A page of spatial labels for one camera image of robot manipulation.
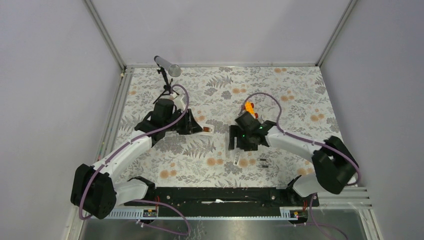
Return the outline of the white remote control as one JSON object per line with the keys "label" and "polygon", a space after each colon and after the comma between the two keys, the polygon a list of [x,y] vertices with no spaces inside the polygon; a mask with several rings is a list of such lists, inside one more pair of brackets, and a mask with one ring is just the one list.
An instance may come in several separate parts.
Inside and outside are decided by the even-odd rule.
{"label": "white remote control", "polygon": [[211,135],[213,135],[215,133],[215,129],[214,129],[213,126],[203,126],[201,133],[203,135],[206,135],[206,136],[211,136]]}

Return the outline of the white battery cover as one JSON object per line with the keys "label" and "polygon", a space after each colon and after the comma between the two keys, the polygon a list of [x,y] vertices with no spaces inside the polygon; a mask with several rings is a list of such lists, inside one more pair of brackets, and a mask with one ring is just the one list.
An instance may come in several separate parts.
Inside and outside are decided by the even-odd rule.
{"label": "white battery cover", "polygon": [[239,164],[239,159],[240,159],[240,153],[236,152],[235,155],[234,155],[234,159],[233,159],[233,164],[235,166],[237,166]]}

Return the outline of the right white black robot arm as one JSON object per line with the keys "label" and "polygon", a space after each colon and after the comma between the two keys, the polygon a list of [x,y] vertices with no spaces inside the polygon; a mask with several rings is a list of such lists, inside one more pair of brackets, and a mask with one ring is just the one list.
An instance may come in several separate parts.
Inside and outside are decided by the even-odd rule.
{"label": "right white black robot arm", "polygon": [[314,172],[300,175],[288,185],[287,201],[301,205],[315,193],[340,194],[351,184],[359,166],[340,138],[316,142],[283,131],[276,122],[260,122],[244,112],[229,127],[229,150],[257,151],[259,146],[282,149],[312,163]]}

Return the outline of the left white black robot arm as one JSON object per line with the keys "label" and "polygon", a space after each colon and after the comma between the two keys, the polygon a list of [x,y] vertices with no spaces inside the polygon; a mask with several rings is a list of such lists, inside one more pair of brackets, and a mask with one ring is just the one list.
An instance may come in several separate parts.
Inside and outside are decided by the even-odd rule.
{"label": "left white black robot arm", "polygon": [[114,207],[138,200],[148,206],[155,200],[155,184],[143,177],[118,182],[119,176],[141,154],[165,137],[166,132],[179,135],[212,135],[210,124],[197,123],[191,109],[178,99],[161,98],[152,111],[138,123],[128,140],[93,165],[81,164],[75,171],[70,202],[98,219],[107,217]]}

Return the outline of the yellow toy brick car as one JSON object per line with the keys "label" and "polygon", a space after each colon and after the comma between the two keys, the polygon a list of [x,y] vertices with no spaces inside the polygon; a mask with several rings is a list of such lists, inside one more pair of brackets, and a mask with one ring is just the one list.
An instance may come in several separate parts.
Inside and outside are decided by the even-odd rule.
{"label": "yellow toy brick car", "polygon": [[255,119],[258,119],[259,115],[255,112],[254,108],[255,105],[250,101],[247,101],[243,106],[243,110],[251,114]]}

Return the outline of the black mini tripod stand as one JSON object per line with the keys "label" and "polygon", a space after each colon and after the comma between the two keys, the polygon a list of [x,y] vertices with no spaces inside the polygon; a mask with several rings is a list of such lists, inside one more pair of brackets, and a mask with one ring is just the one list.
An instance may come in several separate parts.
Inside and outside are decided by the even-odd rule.
{"label": "black mini tripod stand", "polygon": [[153,101],[153,104],[156,104],[157,101],[161,97],[163,97],[163,96],[170,96],[172,94],[171,83],[172,83],[173,79],[171,79],[171,80],[168,79],[168,75],[166,73],[166,70],[163,67],[160,67],[157,70],[157,72],[158,72],[158,74],[162,75],[165,84],[163,85],[163,91],[162,91],[162,93],[156,98],[156,100]]}

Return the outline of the grey microphone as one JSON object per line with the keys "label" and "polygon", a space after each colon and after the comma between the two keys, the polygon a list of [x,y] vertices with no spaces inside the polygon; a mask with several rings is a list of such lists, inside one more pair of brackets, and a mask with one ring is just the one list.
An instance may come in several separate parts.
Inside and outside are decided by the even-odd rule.
{"label": "grey microphone", "polygon": [[159,67],[163,68],[171,77],[179,77],[182,74],[182,70],[179,65],[171,63],[159,55],[156,55],[153,60]]}

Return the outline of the floral patterned table mat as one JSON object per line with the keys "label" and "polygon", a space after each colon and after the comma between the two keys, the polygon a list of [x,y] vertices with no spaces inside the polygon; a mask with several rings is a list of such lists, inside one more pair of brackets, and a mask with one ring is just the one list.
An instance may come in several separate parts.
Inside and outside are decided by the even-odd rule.
{"label": "floral patterned table mat", "polygon": [[341,136],[318,67],[184,68],[175,83],[176,91],[187,89],[195,120],[214,126],[214,134],[168,132],[119,176],[120,183],[141,176],[158,187],[279,187],[313,173],[309,161],[264,146],[240,152],[238,165],[233,164],[229,127],[245,99],[260,121],[279,120],[290,133],[317,141]]}

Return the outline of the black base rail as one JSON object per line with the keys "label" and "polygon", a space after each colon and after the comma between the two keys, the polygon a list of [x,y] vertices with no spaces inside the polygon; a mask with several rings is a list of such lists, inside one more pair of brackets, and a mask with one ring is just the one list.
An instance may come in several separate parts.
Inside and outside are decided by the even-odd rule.
{"label": "black base rail", "polygon": [[302,211],[311,197],[278,187],[155,187],[143,199],[155,202],[159,217],[266,218],[284,208]]}

